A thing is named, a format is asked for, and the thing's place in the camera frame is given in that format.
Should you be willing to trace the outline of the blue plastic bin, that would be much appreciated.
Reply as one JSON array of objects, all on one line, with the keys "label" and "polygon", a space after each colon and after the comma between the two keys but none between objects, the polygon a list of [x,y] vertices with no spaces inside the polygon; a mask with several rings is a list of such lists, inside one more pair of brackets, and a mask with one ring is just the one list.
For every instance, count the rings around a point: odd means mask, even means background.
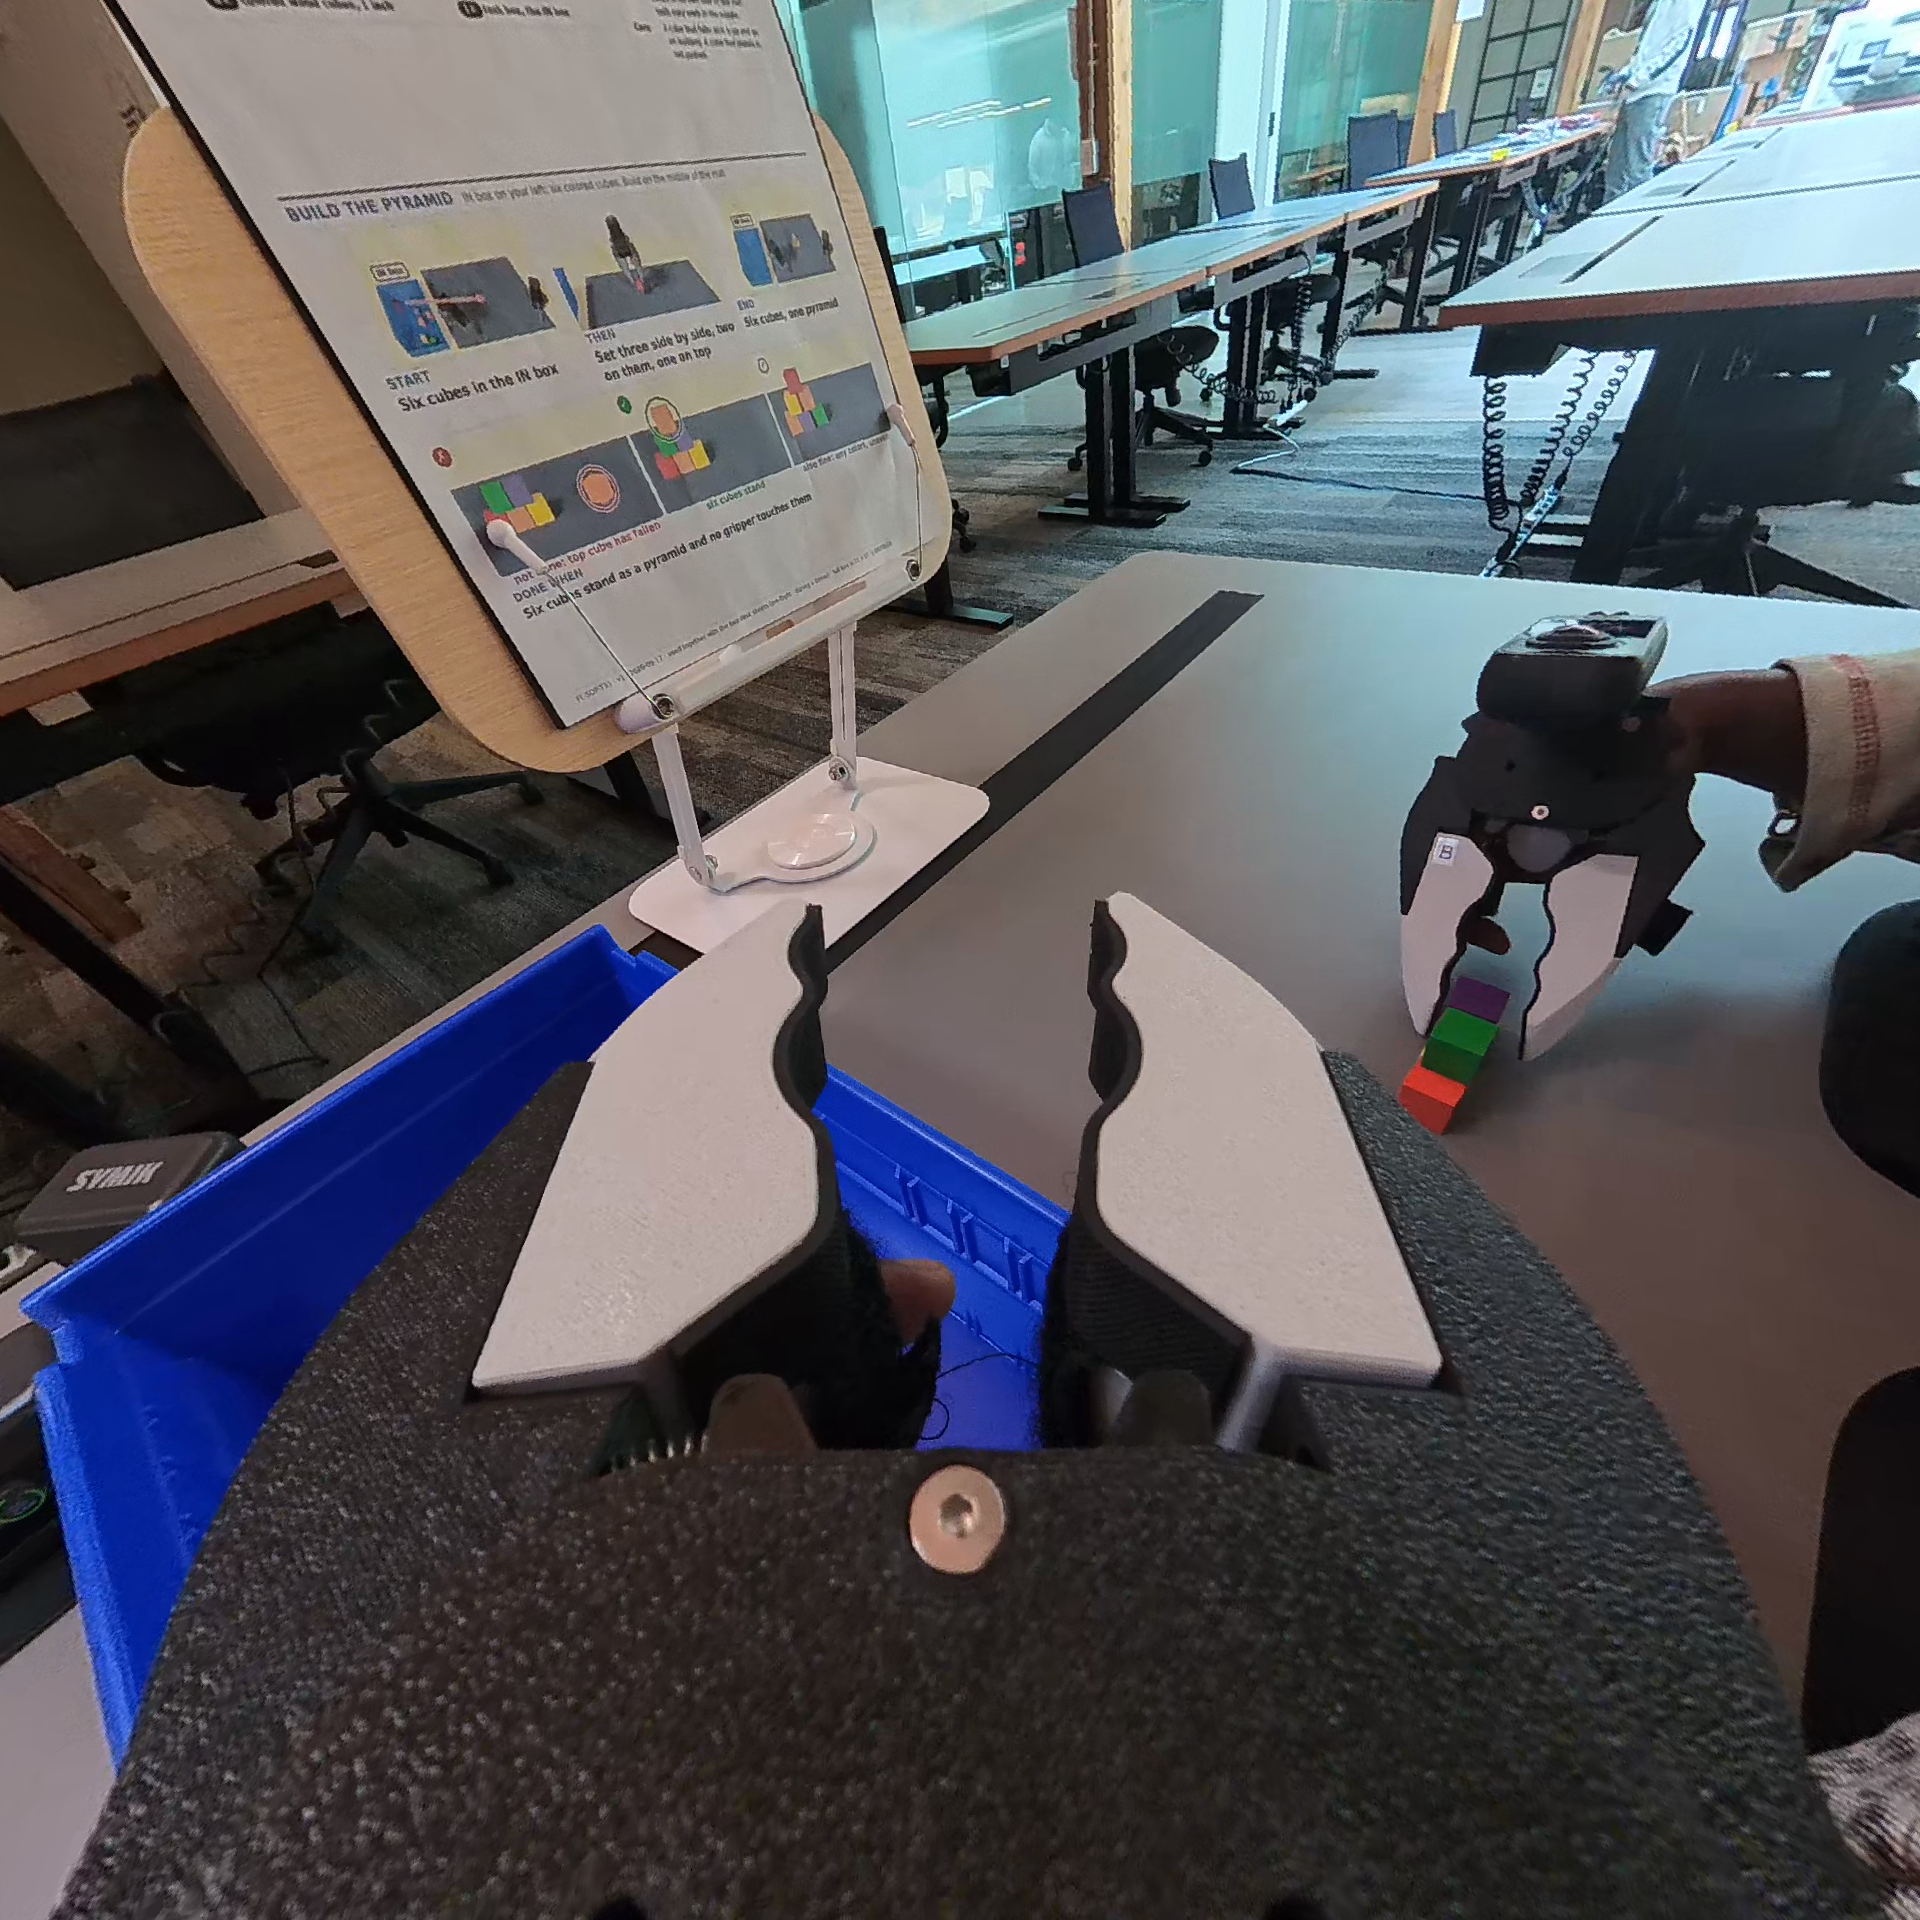
[{"label": "blue plastic bin", "polygon": [[[595,926],[403,1041],[27,1299],[110,1763],[251,1435],[359,1282],[562,1066],[671,979]],[[843,1071],[819,1102],[850,1219],[956,1272],[959,1378],[931,1441],[1024,1446],[1013,1411],[1066,1213]]]}]

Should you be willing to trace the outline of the black zip case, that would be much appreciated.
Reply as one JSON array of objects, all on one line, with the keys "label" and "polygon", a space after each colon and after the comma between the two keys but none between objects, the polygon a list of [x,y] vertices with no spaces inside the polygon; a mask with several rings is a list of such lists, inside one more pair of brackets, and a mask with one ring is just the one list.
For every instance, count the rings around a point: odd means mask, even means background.
[{"label": "black zip case", "polygon": [[16,1213],[8,1249],[76,1264],[235,1161],[235,1134],[125,1139],[67,1156]]}]

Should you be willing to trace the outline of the white desk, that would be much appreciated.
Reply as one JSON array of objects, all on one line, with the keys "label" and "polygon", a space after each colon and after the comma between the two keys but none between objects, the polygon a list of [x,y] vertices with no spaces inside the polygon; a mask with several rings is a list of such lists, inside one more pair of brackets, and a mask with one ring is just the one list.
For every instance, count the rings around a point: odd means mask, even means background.
[{"label": "white desk", "polygon": [[0,710],[39,707],[309,606],[364,606],[309,513],[4,591]]}]

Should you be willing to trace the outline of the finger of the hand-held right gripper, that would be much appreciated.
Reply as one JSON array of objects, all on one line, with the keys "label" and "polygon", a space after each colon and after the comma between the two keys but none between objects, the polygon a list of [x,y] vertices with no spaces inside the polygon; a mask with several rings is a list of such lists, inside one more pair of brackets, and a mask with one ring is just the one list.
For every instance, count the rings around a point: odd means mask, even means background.
[{"label": "finger of the hand-held right gripper", "polygon": [[1504,877],[1469,824],[1412,829],[1398,862],[1398,979],[1412,1027],[1426,1037],[1476,924],[1497,924]]},{"label": "finger of the hand-held right gripper", "polygon": [[1637,874],[1629,855],[1592,855],[1546,877],[1550,941],[1534,962],[1518,1057],[1550,1055],[1613,976]]}]

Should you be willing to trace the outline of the grey desk with wooden edge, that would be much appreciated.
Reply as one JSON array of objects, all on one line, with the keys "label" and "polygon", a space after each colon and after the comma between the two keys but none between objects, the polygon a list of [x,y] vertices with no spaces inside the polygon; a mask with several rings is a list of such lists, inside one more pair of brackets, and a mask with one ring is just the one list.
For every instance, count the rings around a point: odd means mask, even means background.
[{"label": "grey desk with wooden edge", "polygon": [[1760,116],[1441,305],[1476,379],[1567,349],[1643,364],[1592,518],[1563,476],[1492,574],[1567,553],[1569,580],[1898,599],[1774,540],[1774,507],[1915,507],[1920,111]]}]

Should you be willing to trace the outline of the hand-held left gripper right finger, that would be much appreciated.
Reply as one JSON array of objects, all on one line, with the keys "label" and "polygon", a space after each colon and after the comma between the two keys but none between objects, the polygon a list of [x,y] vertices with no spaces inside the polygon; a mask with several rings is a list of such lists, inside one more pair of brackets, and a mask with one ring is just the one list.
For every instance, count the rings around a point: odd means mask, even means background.
[{"label": "hand-held left gripper right finger", "polygon": [[1066,1444],[1309,1446],[1309,1384],[1445,1384],[1319,1041],[1135,896],[1090,914],[1090,1091]]}]

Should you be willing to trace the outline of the black electronic device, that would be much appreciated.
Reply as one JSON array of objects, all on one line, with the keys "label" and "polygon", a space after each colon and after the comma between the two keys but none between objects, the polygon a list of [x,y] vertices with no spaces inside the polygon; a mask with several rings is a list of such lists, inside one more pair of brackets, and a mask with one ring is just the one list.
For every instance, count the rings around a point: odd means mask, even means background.
[{"label": "black electronic device", "polygon": [[0,1421],[0,1593],[65,1565],[62,1505],[39,1430],[36,1396],[19,1396]]}]

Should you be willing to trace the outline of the wooden pillar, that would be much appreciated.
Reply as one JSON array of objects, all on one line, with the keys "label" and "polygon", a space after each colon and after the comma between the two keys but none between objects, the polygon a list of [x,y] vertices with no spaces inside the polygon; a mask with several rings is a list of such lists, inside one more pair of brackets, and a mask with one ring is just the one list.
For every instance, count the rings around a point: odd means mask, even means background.
[{"label": "wooden pillar", "polygon": [[1085,179],[1108,182],[1122,245],[1135,245],[1135,4],[1081,0],[1079,88]]}]

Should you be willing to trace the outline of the black mesh office chair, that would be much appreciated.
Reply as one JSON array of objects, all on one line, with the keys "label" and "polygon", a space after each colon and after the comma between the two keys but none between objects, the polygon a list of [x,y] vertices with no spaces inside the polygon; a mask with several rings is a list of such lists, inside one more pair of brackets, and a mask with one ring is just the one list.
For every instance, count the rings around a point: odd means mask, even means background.
[{"label": "black mesh office chair", "polygon": [[1920,1191],[1920,903],[1876,911],[1833,953],[1817,1044],[1833,1139],[1906,1196]]}]

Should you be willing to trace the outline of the person's right hand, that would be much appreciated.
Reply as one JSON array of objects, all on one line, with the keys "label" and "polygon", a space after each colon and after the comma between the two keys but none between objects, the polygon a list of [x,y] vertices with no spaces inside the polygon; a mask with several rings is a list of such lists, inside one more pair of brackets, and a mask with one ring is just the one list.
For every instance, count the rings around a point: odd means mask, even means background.
[{"label": "person's right hand", "polygon": [[1657,684],[1677,777],[1720,777],[1799,808],[1806,796],[1806,702],[1789,669]]}]

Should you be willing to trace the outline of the person's patterned clothing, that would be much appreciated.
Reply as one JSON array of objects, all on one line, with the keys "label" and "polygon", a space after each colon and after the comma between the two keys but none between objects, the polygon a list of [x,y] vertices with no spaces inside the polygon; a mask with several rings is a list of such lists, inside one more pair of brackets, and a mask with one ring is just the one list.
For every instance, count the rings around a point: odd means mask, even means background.
[{"label": "person's patterned clothing", "polygon": [[1810,1758],[1848,1850],[1885,1886],[1889,1915],[1920,1912],[1920,1715]]}]

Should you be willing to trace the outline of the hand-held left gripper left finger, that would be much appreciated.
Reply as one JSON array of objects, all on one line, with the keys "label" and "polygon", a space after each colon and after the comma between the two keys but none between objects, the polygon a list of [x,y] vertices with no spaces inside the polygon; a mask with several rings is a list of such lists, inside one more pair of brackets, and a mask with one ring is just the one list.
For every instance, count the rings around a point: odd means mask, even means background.
[{"label": "hand-held left gripper left finger", "polygon": [[827,1245],[821,999],[821,905],[775,903],[595,1048],[474,1396],[637,1384]]}]

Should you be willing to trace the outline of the white board stand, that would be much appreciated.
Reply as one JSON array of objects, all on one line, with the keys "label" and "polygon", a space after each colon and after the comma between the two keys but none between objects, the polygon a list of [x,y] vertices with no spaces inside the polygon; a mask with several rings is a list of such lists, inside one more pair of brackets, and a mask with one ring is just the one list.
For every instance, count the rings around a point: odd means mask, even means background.
[{"label": "white board stand", "polygon": [[843,941],[987,821],[981,784],[860,747],[856,623],[829,629],[827,650],[827,762],[715,834],[701,829],[681,727],[651,732],[676,858],[637,877],[627,905],[653,936],[702,954],[773,911],[775,896],[796,896],[821,905],[827,941]]}]

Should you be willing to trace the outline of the long grey desk row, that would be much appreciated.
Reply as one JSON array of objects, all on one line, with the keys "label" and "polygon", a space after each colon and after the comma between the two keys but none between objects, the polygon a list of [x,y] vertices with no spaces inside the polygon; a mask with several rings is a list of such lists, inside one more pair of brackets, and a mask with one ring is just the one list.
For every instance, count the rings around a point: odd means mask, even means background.
[{"label": "long grey desk row", "polygon": [[939,387],[963,370],[981,397],[1013,397],[1081,370],[1081,489],[1045,506],[1043,518],[1161,530],[1188,502],[1148,498],[1135,483],[1137,344],[1182,321],[1188,290],[1211,290],[1211,307],[1228,321],[1228,409],[1200,441],[1258,441],[1266,297],[1307,290],[1319,253],[1346,265],[1360,245],[1407,233],[1432,194],[1426,179],[1372,182],[1188,228],[1103,265],[911,318],[908,354],[925,382]]}]

